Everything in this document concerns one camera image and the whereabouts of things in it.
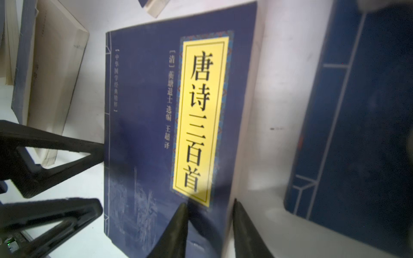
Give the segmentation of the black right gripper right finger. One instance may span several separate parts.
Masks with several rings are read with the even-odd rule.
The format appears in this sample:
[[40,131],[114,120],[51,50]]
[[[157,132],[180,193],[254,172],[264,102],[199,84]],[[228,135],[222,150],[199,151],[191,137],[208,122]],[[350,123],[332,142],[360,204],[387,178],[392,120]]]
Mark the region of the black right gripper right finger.
[[236,258],[274,258],[237,199],[234,200],[232,219]]

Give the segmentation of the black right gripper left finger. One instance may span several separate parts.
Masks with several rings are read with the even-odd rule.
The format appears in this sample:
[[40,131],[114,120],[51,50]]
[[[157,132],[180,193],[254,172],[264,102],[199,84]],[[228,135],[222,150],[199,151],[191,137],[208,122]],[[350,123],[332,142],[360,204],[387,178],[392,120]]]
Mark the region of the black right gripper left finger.
[[188,208],[182,203],[147,258],[184,258],[188,236]]

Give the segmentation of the blue book under left arm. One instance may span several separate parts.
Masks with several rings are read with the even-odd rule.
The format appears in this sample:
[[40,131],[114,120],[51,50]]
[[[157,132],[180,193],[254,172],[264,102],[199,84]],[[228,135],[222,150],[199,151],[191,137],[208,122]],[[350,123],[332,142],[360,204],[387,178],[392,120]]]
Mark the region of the blue book under left arm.
[[89,32],[60,1],[24,1],[11,108],[24,126],[62,135]]

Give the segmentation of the blue book yellow label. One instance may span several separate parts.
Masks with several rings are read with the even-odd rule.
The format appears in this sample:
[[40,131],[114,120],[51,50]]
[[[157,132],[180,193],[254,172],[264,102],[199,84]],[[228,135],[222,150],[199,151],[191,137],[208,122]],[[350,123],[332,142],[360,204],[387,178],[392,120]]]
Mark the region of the blue book yellow label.
[[258,1],[106,34],[104,233],[154,250],[180,204],[185,255],[220,258],[262,39]]

